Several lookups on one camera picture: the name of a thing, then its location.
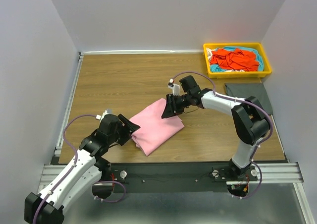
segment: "orange clothing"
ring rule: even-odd
[[[256,55],[253,52],[236,48],[229,52],[219,48],[212,51],[210,64],[218,64],[221,69],[234,69],[244,71],[257,71],[259,62],[256,61]]]

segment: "tabletop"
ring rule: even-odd
[[[203,54],[85,55],[69,120],[85,113],[102,114],[105,109],[131,118],[171,93],[167,87],[169,80],[188,70],[207,74]],[[201,89],[212,88],[205,78],[193,76]],[[216,91],[224,93],[225,83],[261,83],[261,80],[236,78],[215,79],[214,82]],[[239,141],[232,117],[209,109],[199,109],[179,117],[185,127],[148,157],[132,140],[122,147],[110,148],[103,157],[112,163],[228,161],[232,158]],[[66,137],[79,147],[98,126],[99,121],[92,117],[80,118],[68,128]],[[73,150],[64,143],[59,163],[68,163],[73,155]],[[284,159],[274,129],[272,137],[258,149],[255,160]]]

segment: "pink towel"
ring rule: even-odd
[[[157,100],[130,118],[141,127],[133,133],[132,140],[146,156],[184,127],[178,116],[161,118],[165,105],[165,99]]]

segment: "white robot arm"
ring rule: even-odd
[[[259,101],[255,97],[233,98],[211,89],[201,90],[191,75],[181,79],[180,83],[185,92],[181,96],[180,86],[170,80],[168,87],[173,90],[173,94],[166,95],[166,107],[162,118],[180,115],[184,112],[184,108],[189,106],[213,109],[232,116],[239,143],[225,176],[235,179],[243,175],[249,168],[259,143],[271,127]]]
[[[25,199],[29,224],[61,224],[69,207],[102,176],[110,177],[110,163],[102,158],[112,144],[124,145],[140,127],[123,115],[105,112],[99,128],[83,139],[76,155],[46,188]]]

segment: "gray cloth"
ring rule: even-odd
[[[269,114],[273,114],[272,105],[268,99],[263,84],[224,84],[227,95],[237,98],[247,99],[250,96],[256,97],[263,109]]]

